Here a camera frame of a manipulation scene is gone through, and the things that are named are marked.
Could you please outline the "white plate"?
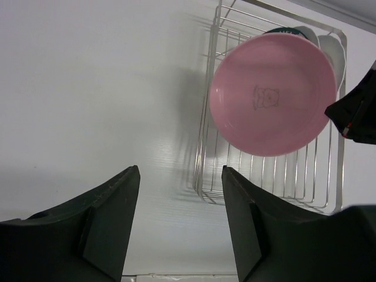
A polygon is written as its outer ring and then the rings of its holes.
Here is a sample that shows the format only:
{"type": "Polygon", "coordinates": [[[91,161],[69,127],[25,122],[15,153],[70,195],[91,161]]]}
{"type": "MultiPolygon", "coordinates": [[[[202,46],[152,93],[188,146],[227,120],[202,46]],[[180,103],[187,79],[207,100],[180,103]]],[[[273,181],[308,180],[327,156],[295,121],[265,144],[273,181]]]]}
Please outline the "white plate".
{"type": "Polygon", "coordinates": [[[337,91],[345,78],[346,55],[341,42],[330,35],[318,35],[321,50],[327,55],[334,69],[337,91]]]}
{"type": "Polygon", "coordinates": [[[298,36],[305,38],[306,40],[310,41],[315,46],[320,48],[320,42],[318,40],[318,36],[311,28],[307,26],[295,26],[293,29],[297,31],[298,36]]]}

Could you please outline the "green rimmed lettered plate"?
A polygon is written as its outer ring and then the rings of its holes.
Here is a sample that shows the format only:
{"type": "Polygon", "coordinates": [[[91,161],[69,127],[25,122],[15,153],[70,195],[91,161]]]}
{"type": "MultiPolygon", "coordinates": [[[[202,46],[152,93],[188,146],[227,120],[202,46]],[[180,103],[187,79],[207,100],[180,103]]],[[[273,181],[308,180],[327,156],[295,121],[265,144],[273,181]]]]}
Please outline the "green rimmed lettered plate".
{"type": "Polygon", "coordinates": [[[291,27],[274,28],[274,29],[271,29],[271,30],[267,31],[266,33],[291,34],[291,35],[295,35],[295,36],[300,36],[300,37],[302,37],[304,39],[308,39],[303,32],[301,32],[300,30],[298,30],[296,28],[291,28],[291,27]]]}

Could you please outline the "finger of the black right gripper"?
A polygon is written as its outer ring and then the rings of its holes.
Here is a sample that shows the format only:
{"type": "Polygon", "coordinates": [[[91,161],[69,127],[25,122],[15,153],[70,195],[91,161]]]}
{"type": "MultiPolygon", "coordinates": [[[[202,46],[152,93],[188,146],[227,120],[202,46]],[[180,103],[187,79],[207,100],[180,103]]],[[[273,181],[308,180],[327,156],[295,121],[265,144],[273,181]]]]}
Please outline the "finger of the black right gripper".
{"type": "Polygon", "coordinates": [[[375,64],[352,91],[326,108],[325,115],[342,137],[375,144],[375,64]]]}

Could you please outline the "pink plate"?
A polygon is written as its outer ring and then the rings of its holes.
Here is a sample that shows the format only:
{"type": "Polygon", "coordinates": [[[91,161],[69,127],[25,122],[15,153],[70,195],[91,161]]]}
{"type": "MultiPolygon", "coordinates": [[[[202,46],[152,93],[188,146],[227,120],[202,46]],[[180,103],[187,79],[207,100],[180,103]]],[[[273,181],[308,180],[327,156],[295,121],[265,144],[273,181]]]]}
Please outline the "pink plate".
{"type": "Polygon", "coordinates": [[[280,156],[322,132],[336,95],[334,69],[320,48],[297,35],[265,33],[221,61],[210,85],[210,113],[235,148],[280,156]]]}

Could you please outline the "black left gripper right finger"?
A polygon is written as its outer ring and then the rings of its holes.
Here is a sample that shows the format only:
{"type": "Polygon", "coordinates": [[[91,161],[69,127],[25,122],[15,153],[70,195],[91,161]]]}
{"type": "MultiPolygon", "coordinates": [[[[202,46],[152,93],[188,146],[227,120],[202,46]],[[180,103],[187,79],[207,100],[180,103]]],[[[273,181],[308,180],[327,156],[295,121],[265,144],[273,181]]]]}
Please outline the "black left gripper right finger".
{"type": "Polygon", "coordinates": [[[326,216],[221,174],[240,281],[374,281],[375,206],[326,216]]]}

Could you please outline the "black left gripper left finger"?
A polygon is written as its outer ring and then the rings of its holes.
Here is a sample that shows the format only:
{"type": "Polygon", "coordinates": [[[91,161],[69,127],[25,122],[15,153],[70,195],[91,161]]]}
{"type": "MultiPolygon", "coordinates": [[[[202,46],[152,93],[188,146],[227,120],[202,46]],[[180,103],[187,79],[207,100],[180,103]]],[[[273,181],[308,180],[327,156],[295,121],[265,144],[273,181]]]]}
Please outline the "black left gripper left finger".
{"type": "Polygon", "coordinates": [[[27,219],[1,223],[2,281],[120,281],[139,194],[131,166],[27,219]]]}

